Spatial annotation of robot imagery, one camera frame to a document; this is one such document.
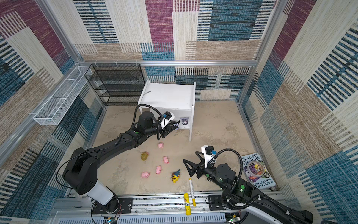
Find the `purple-eared black figure toy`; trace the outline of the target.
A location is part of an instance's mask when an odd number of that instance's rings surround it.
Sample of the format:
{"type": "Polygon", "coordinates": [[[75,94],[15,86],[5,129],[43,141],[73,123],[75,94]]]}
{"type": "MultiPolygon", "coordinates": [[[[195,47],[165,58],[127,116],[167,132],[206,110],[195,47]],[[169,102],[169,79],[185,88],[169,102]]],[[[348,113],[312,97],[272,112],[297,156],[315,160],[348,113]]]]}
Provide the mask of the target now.
{"type": "Polygon", "coordinates": [[[188,125],[189,117],[181,117],[180,120],[181,120],[182,125],[186,126],[186,125],[188,125]]]}

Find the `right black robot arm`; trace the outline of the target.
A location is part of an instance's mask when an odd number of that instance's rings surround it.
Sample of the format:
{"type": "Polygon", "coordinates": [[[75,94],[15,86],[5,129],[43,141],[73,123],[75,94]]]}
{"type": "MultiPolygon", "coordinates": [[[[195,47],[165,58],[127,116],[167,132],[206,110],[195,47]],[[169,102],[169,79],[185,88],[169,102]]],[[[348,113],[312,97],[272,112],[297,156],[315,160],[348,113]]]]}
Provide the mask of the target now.
{"type": "Polygon", "coordinates": [[[243,160],[240,154],[231,148],[216,152],[212,146],[204,146],[202,152],[195,154],[200,159],[194,163],[184,159],[183,163],[192,177],[205,176],[208,181],[222,189],[220,206],[227,210],[246,210],[270,224],[312,224],[313,214],[309,211],[297,211],[270,198],[253,184],[242,179],[243,160]],[[224,152],[233,152],[238,157],[240,170],[238,174],[228,164],[215,166],[216,159],[224,152]]]}

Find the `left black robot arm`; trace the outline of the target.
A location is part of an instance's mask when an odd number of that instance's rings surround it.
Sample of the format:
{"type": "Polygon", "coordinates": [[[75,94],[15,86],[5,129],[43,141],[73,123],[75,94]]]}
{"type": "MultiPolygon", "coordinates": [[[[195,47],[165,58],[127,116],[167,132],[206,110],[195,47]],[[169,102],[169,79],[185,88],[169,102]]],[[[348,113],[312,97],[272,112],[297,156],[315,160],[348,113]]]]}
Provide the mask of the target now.
{"type": "Polygon", "coordinates": [[[177,128],[178,122],[174,121],[174,113],[161,113],[146,104],[139,104],[136,109],[141,107],[149,108],[149,111],[144,111],[139,116],[134,115],[129,130],[98,147],[76,149],[64,163],[62,178],[76,193],[95,200],[94,208],[98,209],[100,214],[119,212],[120,201],[112,190],[98,180],[98,169],[119,154],[140,146],[151,136],[160,140],[177,128]]]}

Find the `white two-tier shelf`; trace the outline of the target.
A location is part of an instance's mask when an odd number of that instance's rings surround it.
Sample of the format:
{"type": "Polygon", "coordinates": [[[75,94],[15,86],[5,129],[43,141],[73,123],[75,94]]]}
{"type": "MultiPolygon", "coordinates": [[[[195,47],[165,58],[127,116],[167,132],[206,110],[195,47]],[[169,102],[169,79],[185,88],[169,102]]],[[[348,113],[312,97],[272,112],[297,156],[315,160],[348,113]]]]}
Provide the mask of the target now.
{"type": "Polygon", "coordinates": [[[162,114],[169,111],[180,121],[179,128],[189,130],[189,141],[192,140],[195,109],[196,83],[192,85],[158,84],[146,82],[138,104],[150,105],[162,114]],[[181,117],[189,117],[188,125],[183,126],[181,117]]]}

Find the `yellow blue figure toy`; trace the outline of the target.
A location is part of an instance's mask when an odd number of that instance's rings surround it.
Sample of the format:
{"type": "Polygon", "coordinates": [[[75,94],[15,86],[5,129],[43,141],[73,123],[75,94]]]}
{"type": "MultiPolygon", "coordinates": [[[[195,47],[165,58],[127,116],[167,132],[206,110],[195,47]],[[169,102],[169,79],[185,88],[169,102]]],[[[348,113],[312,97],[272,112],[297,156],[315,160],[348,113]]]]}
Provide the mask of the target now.
{"type": "Polygon", "coordinates": [[[173,183],[176,183],[179,178],[180,178],[180,169],[171,174],[171,180],[173,183]]]}

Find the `pink pig toy middle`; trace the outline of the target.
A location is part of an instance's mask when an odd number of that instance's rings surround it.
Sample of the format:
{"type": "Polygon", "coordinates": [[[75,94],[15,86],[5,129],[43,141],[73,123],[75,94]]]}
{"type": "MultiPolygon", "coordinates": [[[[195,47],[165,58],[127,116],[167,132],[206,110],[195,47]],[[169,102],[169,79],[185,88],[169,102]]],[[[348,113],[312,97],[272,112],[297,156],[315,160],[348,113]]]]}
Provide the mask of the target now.
{"type": "Polygon", "coordinates": [[[165,164],[168,164],[168,163],[169,163],[169,159],[168,159],[167,156],[164,156],[164,157],[163,157],[163,162],[164,162],[165,164]]]}

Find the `pink pig toy lower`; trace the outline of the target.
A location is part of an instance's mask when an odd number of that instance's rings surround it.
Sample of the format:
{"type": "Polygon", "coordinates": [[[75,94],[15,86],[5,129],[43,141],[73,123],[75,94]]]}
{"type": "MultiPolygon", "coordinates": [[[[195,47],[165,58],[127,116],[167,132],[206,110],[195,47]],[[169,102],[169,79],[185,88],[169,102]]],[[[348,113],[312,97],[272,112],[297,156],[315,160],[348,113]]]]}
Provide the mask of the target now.
{"type": "Polygon", "coordinates": [[[157,166],[156,167],[156,174],[160,174],[162,172],[162,167],[161,166],[157,166]]]}

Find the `white yellow marker pen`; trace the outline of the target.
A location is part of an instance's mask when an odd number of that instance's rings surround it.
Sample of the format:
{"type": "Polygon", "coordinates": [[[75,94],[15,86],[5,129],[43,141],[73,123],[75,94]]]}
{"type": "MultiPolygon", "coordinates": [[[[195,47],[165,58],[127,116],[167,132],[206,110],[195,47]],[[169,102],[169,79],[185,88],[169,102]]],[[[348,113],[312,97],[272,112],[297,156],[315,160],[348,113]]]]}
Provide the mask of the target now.
{"type": "Polygon", "coordinates": [[[192,178],[189,178],[189,186],[190,186],[190,191],[191,191],[193,207],[196,207],[196,199],[195,199],[195,195],[194,195],[194,185],[193,185],[192,178]]]}

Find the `olive green toy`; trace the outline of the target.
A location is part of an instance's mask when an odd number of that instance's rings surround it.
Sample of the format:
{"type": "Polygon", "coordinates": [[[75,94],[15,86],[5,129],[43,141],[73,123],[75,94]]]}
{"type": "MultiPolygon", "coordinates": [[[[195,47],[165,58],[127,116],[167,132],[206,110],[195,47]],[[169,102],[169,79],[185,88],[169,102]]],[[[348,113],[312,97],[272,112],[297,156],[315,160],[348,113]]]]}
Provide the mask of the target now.
{"type": "Polygon", "coordinates": [[[149,156],[148,152],[142,152],[141,153],[141,160],[146,161],[149,156]]]}

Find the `yellow glue stick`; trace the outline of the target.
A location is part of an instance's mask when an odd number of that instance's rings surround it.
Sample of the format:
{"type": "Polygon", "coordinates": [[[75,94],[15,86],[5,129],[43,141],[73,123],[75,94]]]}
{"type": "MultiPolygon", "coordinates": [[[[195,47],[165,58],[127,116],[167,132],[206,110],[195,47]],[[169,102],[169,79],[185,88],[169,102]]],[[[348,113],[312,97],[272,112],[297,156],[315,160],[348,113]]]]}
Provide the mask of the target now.
{"type": "Polygon", "coordinates": [[[185,202],[186,215],[190,216],[191,215],[191,208],[190,208],[190,200],[189,200],[189,194],[188,193],[184,194],[184,202],[185,202]]]}

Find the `pink pig toy left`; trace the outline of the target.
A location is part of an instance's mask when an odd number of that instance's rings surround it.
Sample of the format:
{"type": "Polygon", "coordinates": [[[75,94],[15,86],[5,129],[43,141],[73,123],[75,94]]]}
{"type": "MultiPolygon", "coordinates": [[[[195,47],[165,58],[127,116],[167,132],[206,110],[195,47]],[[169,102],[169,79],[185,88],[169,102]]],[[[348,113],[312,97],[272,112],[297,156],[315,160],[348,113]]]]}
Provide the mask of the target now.
{"type": "Polygon", "coordinates": [[[150,173],[149,172],[142,172],[141,173],[141,177],[142,178],[148,178],[150,176],[150,173]]]}

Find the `round sticker tape roll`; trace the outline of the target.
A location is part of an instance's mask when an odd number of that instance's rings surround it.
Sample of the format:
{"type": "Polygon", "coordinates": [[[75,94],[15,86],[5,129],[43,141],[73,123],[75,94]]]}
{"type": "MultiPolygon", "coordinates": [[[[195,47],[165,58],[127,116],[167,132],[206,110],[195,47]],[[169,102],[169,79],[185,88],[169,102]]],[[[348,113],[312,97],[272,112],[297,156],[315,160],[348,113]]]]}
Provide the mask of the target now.
{"type": "Polygon", "coordinates": [[[265,166],[259,161],[250,161],[246,168],[249,176],[254,178],[261,178],[266,171],[265,166]]]}

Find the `treehouse book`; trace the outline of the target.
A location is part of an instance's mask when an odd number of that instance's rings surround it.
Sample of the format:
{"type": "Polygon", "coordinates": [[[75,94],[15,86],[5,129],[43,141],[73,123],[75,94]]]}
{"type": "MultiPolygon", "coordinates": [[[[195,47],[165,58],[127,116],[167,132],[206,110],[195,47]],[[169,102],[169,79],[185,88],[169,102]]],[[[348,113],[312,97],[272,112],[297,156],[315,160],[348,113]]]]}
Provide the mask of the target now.
{"type": "Polygon", "coordinates": [[[276,186],[276,182],[258,153],[242,156],[242,161],[246,178],[256,188],[269,189],[276,186]]]}

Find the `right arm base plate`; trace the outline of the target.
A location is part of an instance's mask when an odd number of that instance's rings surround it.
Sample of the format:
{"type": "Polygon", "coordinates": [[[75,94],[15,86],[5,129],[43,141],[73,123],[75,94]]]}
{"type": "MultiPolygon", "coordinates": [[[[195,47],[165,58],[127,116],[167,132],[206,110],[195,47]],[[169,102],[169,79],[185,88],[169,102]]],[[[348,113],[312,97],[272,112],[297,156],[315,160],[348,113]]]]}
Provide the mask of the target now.
{"type": "Polygon", "coordinates": [[[210,211],[231,210],[224,195],[209,195],[207,204],[210,211]]]}

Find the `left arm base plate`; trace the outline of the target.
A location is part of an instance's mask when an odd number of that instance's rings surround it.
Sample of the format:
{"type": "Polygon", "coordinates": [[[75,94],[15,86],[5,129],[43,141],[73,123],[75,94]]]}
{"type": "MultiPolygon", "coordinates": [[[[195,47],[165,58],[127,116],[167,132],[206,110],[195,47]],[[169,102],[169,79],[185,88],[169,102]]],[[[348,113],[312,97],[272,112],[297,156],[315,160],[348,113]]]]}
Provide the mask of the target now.
{"type": "Polygon", "coordinates": [[[95,202],[91,209],[93,215],[119,215],[129,214],[133,205],[133,198],[113,198],[108,204],[95,202]]]}

